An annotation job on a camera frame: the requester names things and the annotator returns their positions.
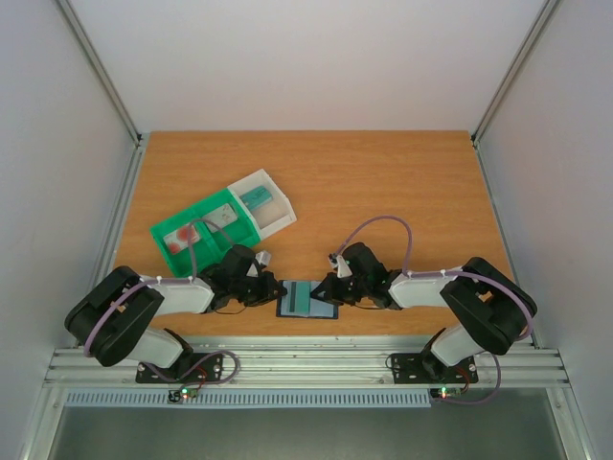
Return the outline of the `blue card holder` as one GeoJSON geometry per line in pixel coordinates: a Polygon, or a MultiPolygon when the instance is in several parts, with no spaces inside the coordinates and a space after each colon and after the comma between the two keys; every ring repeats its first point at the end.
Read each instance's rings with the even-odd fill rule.
{"type": "Polygon", "coordinates": [[[282,280],[286,295],[277,301],[276,316],[281,318],[336,320],[338,307],[311,296],[316,281],[282,280]]]}

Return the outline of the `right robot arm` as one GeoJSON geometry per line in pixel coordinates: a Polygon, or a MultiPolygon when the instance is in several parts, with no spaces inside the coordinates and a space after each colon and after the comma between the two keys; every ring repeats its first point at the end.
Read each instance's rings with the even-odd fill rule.
{"type": "Polygon", "coordinates": [[[496,357],[532,333],[532,297],[483,258],[432,272],[389,270],[364,243],[330,257],[332,272],[310,297],[355,306],[368,299],[380,310],[448,308],[457,324],[429,340],[413,366],[427,382],[442,382],[461,361],[482,352],[496,357]]]}

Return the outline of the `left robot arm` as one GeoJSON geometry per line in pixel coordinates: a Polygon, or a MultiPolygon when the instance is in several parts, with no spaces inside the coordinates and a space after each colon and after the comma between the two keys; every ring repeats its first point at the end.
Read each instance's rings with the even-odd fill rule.
{"type": "Polygon", "coordinates": [[[267,270],[268,260],[265,251],[235,244],[219,263],[186,278],[148,277],[122,265],[68,312],[64,328],[103,367],[132,359],[163,380],[181,381],[198,365],[196,354],[178,333],[153,329],[152,320],[215,313],[232,300],[252,308],[282,298],[286,288],[267,270]]]}

